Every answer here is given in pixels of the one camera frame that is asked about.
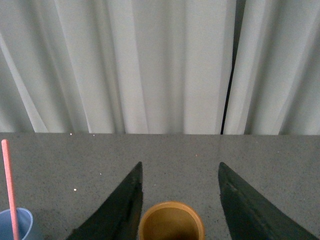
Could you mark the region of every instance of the curtain gap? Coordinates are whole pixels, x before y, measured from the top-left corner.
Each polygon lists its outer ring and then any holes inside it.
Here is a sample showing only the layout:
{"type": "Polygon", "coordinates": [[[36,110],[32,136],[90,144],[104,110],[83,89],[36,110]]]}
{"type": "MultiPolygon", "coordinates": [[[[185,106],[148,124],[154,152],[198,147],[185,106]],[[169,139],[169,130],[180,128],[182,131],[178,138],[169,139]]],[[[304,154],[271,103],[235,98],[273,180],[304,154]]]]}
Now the curtain gap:
{"type": "Polygon", "coordinates": [[[222,118],[222,124],[221,124],[221,132],[220,132],[221,135],[224,134],[228,102],[229,102],[229,96],[231,91],[232,78],[234,76],[236,56],[238,51],[240,31],[242,26],[242,20],[244,17],[245,5],[246,5],[246,0],[236,0],[235,17],[234,17],[235,20],[234,20],[234,34],[233,34],[232,67],[231,67],[228,90],[226,92],[226,98],[225,98],[225,104],[224,104],[224,111],[223,111],[223,118],[222,118]]]}

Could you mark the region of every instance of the cup rim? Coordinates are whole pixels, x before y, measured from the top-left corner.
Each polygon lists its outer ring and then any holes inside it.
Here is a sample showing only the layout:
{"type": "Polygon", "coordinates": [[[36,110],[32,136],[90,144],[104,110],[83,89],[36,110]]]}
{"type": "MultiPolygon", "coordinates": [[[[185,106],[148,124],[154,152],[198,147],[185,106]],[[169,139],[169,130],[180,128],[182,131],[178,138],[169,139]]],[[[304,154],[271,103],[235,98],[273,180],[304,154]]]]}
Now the cup rim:
{"type": "Polygon", "coordinates": [[[176,208],[181,209],[189,213],[192,218],[194,219],[196,226],[198,228],[198,234],[199,234],[199,240],[205,239],[205,226],[201,219],[201,217],[198,215],[198,213],[189,205],[185,204],[181,201],[163,201],[159,202],[152,207],[150,207],[145,214],[142,216],[142,219],[139,224],[139,239],[144,240],[144,236],[142,233],[142,226],[145,225],[147,218],[153,214],[155,211],[165,208],[176,208]]]}
{"type": "MultiPolygon", "coordinates": [[[[32,213],[31,213],[28,209],[26,209],[26,208],[17,207],[16,210],[17,210],[17,212],[18,212],[18,211],[26,212],[27,214],[29,214],[29,217],[30,217],[30,226],[29,226],[29,228],[28,228],[28,231],[25,233],[25,235],[24,235],[23,238],[21,239],[21,240],[25,240],[26,237],[29,235],[29,233],[30,233],[30,231],[31,231],[31,229],[32,229],[32,226],[33,226],[33,224],[34,224],[34,217],[33,217],[32,213]]],[[[3,213],[6,213],[6,212],[10,212],[10,209],[6,209],[6,210],[1,211],[1,212],[0,212],[0,215],[3,214],[3,213]]]]}

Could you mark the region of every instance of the white curtain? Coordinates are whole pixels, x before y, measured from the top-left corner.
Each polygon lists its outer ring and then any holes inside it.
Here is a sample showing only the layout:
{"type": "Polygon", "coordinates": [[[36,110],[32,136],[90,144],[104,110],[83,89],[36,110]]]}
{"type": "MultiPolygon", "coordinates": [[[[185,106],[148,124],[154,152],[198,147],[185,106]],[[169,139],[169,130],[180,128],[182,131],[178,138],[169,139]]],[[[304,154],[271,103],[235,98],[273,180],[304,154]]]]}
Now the white curtain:
{"type": "Polygon", "coordinates": [[[320,1],[247,0],[225,134],[320,134],[320,1]]]}
{"type": "Polygon", "coordinates": [[[320,1],[240,2],[0,1],[0,132],[220,134],[236,56],[225,134],[320,134],[320,1]]]}

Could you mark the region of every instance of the gray countertop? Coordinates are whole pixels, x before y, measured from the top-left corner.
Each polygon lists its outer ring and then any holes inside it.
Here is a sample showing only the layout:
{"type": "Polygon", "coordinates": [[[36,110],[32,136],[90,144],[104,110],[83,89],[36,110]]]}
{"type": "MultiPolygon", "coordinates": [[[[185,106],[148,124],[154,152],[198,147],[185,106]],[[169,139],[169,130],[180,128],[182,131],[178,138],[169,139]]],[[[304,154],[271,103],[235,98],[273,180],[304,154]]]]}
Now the gray countertop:
{"type": "MultiPolygon", "coordinates": [[[[202,217],[206,240],[231,239],[218,183],[225,162],[320,237],[319,136],[0,133],[0,139],[10,141],[17,206],[33,213],[46,240],[65,239],[139,161],[142,214],[158,202],[185,202],[202,217]]],[[[0,196],[0,210],[8,209],[3,164],[0,196]]]]}

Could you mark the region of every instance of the pink straw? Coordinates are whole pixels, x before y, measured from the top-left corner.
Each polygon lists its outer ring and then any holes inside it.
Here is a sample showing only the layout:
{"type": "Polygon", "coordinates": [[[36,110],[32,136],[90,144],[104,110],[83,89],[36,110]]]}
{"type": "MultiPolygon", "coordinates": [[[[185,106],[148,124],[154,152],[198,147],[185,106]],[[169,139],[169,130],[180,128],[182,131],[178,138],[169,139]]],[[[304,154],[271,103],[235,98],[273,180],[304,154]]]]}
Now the pink straw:
{"type": "Polygon", "coordinates": [[[3,153],[3,161],[4,161],[6,187],[8,189],[9,206],[10,206],[12,231],[13,231],[13,240],[19,240],[16,197],[15,197],[14,181],[13,181],[13,176],[12,176],[13,174],[12,174],[12,168],[11,168],[11,156],[10,156],[10,150],[9,150],[9,141],[7,139],[3,139],[1,141],[1,145],[2,145],[2,153],[3,153]]]}

